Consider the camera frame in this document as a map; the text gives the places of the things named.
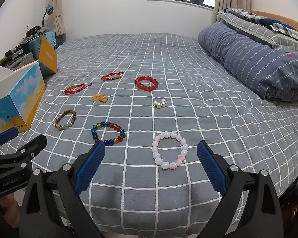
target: human hand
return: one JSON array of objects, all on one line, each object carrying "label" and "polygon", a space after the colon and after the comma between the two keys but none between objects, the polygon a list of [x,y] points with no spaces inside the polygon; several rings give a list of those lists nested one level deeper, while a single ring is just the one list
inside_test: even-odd
[{"label": "human hand", "polygon": [[0,198],[0,205],[5,210],[3,217],[7,223],[13,228],[19,227],[20,212],[18,210],[18,202],[14,198],[14,194],[11,193]]}]

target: screw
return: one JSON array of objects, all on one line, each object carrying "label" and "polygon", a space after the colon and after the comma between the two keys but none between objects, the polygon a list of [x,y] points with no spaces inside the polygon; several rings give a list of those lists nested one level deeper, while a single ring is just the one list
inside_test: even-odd
[{"label": "screw", "polygon": [[261,174],[262,174],[263,176],[267,176],[267,175],[268,175],[268,172],[267,172],[266,170],[262,170],[262,171],[261,171]]},{"label": "screw", "polygon": [[231,165],[231,166],[230,166],[230,169],[231,169],[233,172],[237,172],[237,171],[238,171],[238,166],[237,166],[237,165]]},{"label": "screw", "polygon": [[37,168],[33,171],[33,174],[37,176],[41,172],[40,168]]},{"label": "screw", "polygon": [[65,164],[65,165],[63,165],[63,167],[62,167],[62,169],[64,170],[64,171],[68,171],[68,170],[70,170],[71,169],[71,165],[70,164]]}]

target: bed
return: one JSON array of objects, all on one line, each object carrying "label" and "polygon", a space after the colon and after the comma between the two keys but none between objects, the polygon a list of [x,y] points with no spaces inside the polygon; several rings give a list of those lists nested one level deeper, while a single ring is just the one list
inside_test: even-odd
[{"label": "bed", "polygon": [[[298,176],[298,103],[261,99],[195,38],[100,35],[68,41],[57,53],[58,73],[45,80],[31,129],[0,152],[13,153],[44,134],[48,145],[33,167],[54,171],[91,148],[93,124],[119,124],[126,138],[106,147],[92,183],[80,196],[100,230],[139,237],[199,233],[221,199],[197,158],[200,140],[229,164],[256,173],[268,170],[278,195]],[[100,79],[117,71],[125,72],[122,78]],[[156,78],[158,89],[150,93],[135,87],[135,78],[141,75]],[[61,94],[79,83],[93,85],[74,95]],[[107,103],[93,102],[96,93],[106,94]],[[153,101],[161,99],[167,106],[154,108]],[[60,132],[54,120],[67,109],[74,109],[77,119],[72,128]],[[186,160],[173,171],[158,167],[152,157],[153,138],[163,131],[178,132],[189,145]],[[108,140],[116,134],[107,128],[99,135]],[[160,142],[159,148],[168,162],[180,152],[179,143],[171,139]],[[246,198],[244,193],[232,223],[239,221]],[[58,195],[56,200],[62,210]]]}]

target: teal lamp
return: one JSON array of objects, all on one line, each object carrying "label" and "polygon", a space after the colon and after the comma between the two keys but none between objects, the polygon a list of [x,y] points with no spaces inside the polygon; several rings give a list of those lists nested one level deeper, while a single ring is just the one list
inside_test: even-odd
[{"label": "teal lamp", "polygon": [[44,18],[45,18],[46,13],[48,15],[51,15],[53,13],[53,6],[52,5],[48,4],[47,6],[45,6],[45,13],[44,13],[43,20],[42,20],[42,27],[44,27]]}]

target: blue gripper pad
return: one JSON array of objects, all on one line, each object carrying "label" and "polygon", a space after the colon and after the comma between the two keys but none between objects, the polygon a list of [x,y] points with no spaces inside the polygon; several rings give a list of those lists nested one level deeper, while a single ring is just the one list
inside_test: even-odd
[{"label": "blue gripper pad", "polygon": [[87,190],[104,156],[105,145],[99,142],[76,174],[74,191],[77,196]]},{"label": "blue gripper pad", "polygon": [[11,129],[6,130],[5,132],[0,133],[0,146],[9,142],[10,140],[17,137],[19,134],[17,127],[12,127]]},{"label": "blue gripper pad", "polygon": [[198,143],[196,150],[198,158],[207,173],[214,190],[220,192],[221,195],[224,196],[227,187],[225,183],[225,174],[222,169],[202,141]]}]

